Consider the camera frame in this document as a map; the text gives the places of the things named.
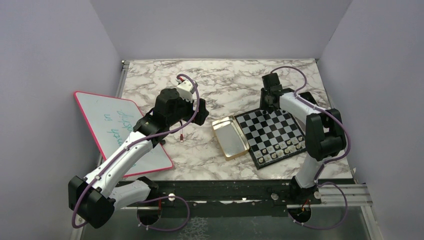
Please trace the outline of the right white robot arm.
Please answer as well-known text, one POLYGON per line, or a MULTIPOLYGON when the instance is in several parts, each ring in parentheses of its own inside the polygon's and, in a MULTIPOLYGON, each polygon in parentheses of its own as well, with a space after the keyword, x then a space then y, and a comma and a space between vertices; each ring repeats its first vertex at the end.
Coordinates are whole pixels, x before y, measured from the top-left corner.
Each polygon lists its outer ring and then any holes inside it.
POLYGON ((309 92, 297 93, 291 88, 283 88, 276 73, 262 76, 262 82, 259 108, 269 113, 285 111, 305 125, 307 155, 288 190, 289 199, 300 204, 315 191, 326 161, 336 157, 347 145, 345 132, 340 126, 341 114, 335 108, 318 107, 309 92))

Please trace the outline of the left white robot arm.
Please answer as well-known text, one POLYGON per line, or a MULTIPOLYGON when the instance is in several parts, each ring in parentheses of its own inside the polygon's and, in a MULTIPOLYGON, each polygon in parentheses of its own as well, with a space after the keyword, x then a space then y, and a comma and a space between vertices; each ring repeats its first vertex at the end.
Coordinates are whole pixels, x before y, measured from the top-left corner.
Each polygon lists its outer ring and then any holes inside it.
POLYGON ((68 206, 72 210, 71 225, 78 229, 90 224, 102 227, 116 209, 136 202, 152 205, 157 191, 150 180, 136 180, 118 187, 118 182, 144 155, 153 150, 169 134, 190 123, 203 125, 209 112, 198 89, 165 88, 155 106, 140 118, 119 148, 99 167, 81 178, 71 178, 67 185, 68 206))

